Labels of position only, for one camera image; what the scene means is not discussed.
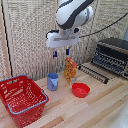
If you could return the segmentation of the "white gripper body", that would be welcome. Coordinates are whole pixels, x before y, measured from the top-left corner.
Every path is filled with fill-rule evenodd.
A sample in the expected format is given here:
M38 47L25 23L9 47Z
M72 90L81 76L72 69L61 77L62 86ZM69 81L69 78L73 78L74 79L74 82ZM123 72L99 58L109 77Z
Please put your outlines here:
M49 48L76 45L79 41L79 29L64 30L60 34L59 30L51 30L46 34L46 46Z

